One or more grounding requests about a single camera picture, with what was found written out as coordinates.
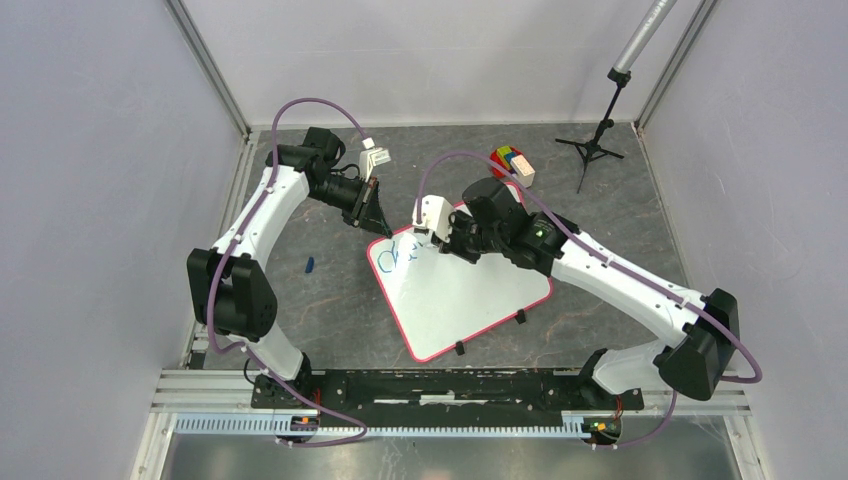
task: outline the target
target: gray tabletop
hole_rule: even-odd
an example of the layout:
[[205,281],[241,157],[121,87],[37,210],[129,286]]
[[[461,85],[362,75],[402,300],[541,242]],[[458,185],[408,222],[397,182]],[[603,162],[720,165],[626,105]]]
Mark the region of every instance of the gray tabletop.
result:
[[[685,284],[650,169],[629,125],[609,130],[607,149],[625,155],[590,165],[576,193],[582,163],[573,147],[555,137],[585,140],[590,124],[485,125],[375,128],[368,133],[388,147],[392,162],[380,166],[380,200],[393,230],[408,225],[421,173],[451,150],[488,154],[511,145],[536,169],[532,190],[555,212],[577,223],[616,254],[678,284]],[[361,144],[355,130],[334,129],[348,147],[339,164],[356,162]],[[299,145],[305,131],[279,132],[278,142]],[[263,132],[250,173],[253,192],[270,147]],[[461,200],[472,182],[489,175],[482,162],[448,161],[428,182],[427,193]],[[279,300],[277,322],[314,368],[574,367],[602,347],[626,348],[653,338],[647,329],[597,297],[556,283],[545,303],[527,312],[527,323],[507,322],[474,338],[466,354],[453,352],[415,362],[365,257],[376,235],[345,225],[339,211],[314,200],[294,212],[274,246],[266,275]],[[315,268],[306,274],[309,257]],[[204,368],[241,368],[244,357],[209,352]]]

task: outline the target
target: whiteboard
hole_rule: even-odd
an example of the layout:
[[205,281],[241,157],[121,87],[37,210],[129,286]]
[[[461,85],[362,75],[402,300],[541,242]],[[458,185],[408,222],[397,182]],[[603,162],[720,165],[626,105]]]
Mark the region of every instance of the whiteboard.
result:
[[[516,199],[518,190],[507,183]],[[458,210],[468,212],[463,204]],[[417,362],[429,361],[506,322],[520,309],[547,300],[553,284],[500,254],[476,265],[438,249],[412,233],[412,226],[381,238],[366,250],[368,262],[406,347]]]

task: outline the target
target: purple cable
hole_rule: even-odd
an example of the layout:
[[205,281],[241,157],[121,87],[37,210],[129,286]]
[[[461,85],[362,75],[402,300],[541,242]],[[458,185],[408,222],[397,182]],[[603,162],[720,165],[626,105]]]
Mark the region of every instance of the purple cable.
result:
[[[439,158],[435,159],[433,161],[433,163],[431,163],[430,166],[427,167],[427,169],[424,171],[424,175],[422,175],[422,177],[421,177],[421,183],[418,185],[418,197],[415,199],[415,201],[416,201],[416,220],[417,220],[417,223],[419,223],[419,224],[421,223],[421,208],[422,208],[421,204],[422,204],[422,201],[424,199],[424,188],[427,186],[427,177],[430,175],[430,173],[433,171],[433,169],[436,167],[436,165],[439,165],[440,163],[444,162],[445,160],[447,160],[449,158],[454,158],[454,157],[472,157],[472,158],[477,158],[479,160],[486,162],[492,168],[494,168],[495,170],[499,171],[500,173],[504,174],[507,178],[512,180],[513,183],[515,183],[515,186],[518,187],[518,189],[521,190],[521,192],[527,198],[532,200],[533,203],[535,203],[542,210],[542,212],[545,215],[547,215],[547,217],[554,223],[554,225],[556,225],[557,228],[559,228],[560,231],[562,231],[562,233],[564,233],[565,236],[568,237],[568,239],[570,241],[577,244],[580,248],[585,250],[589,255],[600,259],[602,262],[607,263],[609,266],[611,266],[612,268],[615,268],[616,270],[627,275],[628,277],[630,277],[630,278],[638,281],[639,283],[642,283],[643,285],[646,285],[646,286],[652,288],[653,290],[665,295],[666,297],[674,300],[675,303],[680,304],[685,300],[680,295],[677,295],[676,293],[672,292],[671,290],[668,290],[667,288],[663,287],[662,285],[658,285],[656,282],[652,281],[649,278],[646,278],[644,275],[642,275],[638,272],[635,272],[633,270],[630,270],[629,268],[625,267],[624,265],[622,265],[620,263],[616,263],[615,261],[609,262],[608,256],[606,256],[603,253],[595,250],[594,248],[592,248],[591,245],[587,244],[582,239],[580,239],[579,237],[574,235],[569,229],[567,229],[565,227],[565,225],[563,225],[562,222],[559,221],[557,216],[554,215],[554,213],[551,211],[551,209],[548,208],[548,206],[545,205],[545,203],[542,202],[541,199],[539,199],[536,195],[534,195],[526,187],[524,187],[524,185],[522,185],[521,182],[519,182],[517,178],[515,178],[511,173],[509,173],[505,168],[503,168],[497,162],[494,162],[489,157],[487,157],[483,154],[477,153],[477,152],[466,151],[466,150],[448,152],[448,153],[440,156]],[[716,330],[721,332],[721,334],[724,335],[730,341],[730,343],[734,346],[734,348],[739,350],[739,352],[742,354],[743,357],[745,357],[745,360],[748,361],[748,363],[751,365],[751,368],[754,370],[754,376],[753,377],[722,376],[721,377],[722,380],[727,381],[727,382],[734,382],[734,383],[757,383],[760,380],[762,380],[763,371],[760,368],[760,364],[754,358],[753,354],[751,354],[751,352],[745,347],[745,345],[742,344],[742,342],[739,340],[739,338],[737,338],[736,335],[733,334],[733,332],[728,330],[715,317],[713,317],[709,313],[705,312],[703,309],[698,308],[691,303],[686,303],[686,309],[688,309],[691,312],[694,312],[695,314],[697,314],[701,318],[705,319],[707,322],[710,323],[710,325],[715,327]],[[636,440],[624,442],[620,445],[617,445],[616,448],[638,445],[642,442],[648,441],[648,440],[654,438],[655,436],[659,435],[660,432],[665,430],[666,427],[668,426],[668,424],[671,422],[671,416],[672,416],[672,413],[674,412],[674,407],[675,407],[676,404],[677,404],[677,392],[672,390],[671,404],[669,405],[668,411],[666,412],[665,416],[663,417],[662,421],[657,426],[657,428],[654,429],[654,431],[652,431],[648,435],[645,435],[644,437],[637,438]],[[602,447],[602,448],[612,449],[613,447],[610,445],[610,446],[606,446],[606,447]]]
[[[362,127],[359,125],[359,122],[357,122],[353,118],[353,116],[347,112],[347,110],[340,107],[339,105],[329,100],[324,100],[322,98],[306,97],[292,100],[291,102],[283,105],[282,108],[280,108],[280,110],[277,112],[277,115],[274,116],[274,122],[271,124],[271,152],[273,163],[271,166],[271,176],[268,178],[268,188],[274,186],[274,183],[277,181],[277,172],[280,168],[280,153],[277,151],[277,124],[280,122],[280,117],[283,116],[283,113],[285,113],[286,110],[299,103],[320,103],[335,108],[336,110],[341,112],[342,115],[347,117],[347,119],[350,120],[351,123],[353,123],[353,126],[356,127],[356,129],[359,131],[359,134],[362,136],[363,140],[368,138],[365,134],[365,130],[363,130]],[[241,224],[238,226],[238,228],[236,228],[236,232],[233,235],[233,238],[230,240],[230,244],[227,245],[227,249],[224,251],[224,254],[221,255],[221,260],[218,262],[218,266],[215,268],[215,273],[212,275],[212,285],[209,287],[209,298],[206,304],[206,329],[209,332],[209,346],[212,347],[212,351],[218,354],[223,355],[227,352],[232,351],[235,348],[245,346],[244,342],[232,342],[223,348],[218,345],[217,335],[215,334],[215,298],[217,297],[218,293],[218,284],[221,283],[221,277],[224,275],[224,267],[226,266],[227,261],[230,259],[230,256],[233,254],[236,245],[238,245],[238,241],[236,239],[244,235],[244,232],[250,225],[251,220],[253,220],[253,217],[256,215],[256,212],[259,211],[259,208],[265,202],[265,199],[268,197],[268,195],[268,191],[263,190],[262,193],[259,195],[259,198],[256,199],[256,203],[253,204],[253,207],[251,207],[250,210],[247,212],[247,215],[245,215],[244,220],[242,220]],[[300,402],[320,412],[326,413],[327,415],[331,415],[333,417],[345,420],[362,428],[362,432],[352,437],[340,438],[337,440],[330,440],[326,442],[317,443],[296,443],[291,444],[290,446],[297,448],[315,448],[330,447],[333,445],[343,445],[345,443],[351,443],[359,440],[360,438],[364,437],[365,434],[368,432],[368,427],[366,427],[365,424],[360,422],[359,420],[356,420],[352,417],[348,417],[347,415],[336,412],[334,410],[330,410],[329,408],[324,408],[312,402],[303,395],[300,395],[295,389],[289,386],[285,380],[283,380],[279,375],[277,375],[276,372],[271,371],[271,369],[269,369],[264,363],[262,363],[250,349],[247,349],[247,355],[251,359],[253,359],[253,361],[257,365],[259,365],[259,368],[268,370],[268,373],[274,378],[274,380],[276,380],[277,383],[282,385],[283,388],[286,389],[286,391],[288,391],[293,397],[297,398]]]

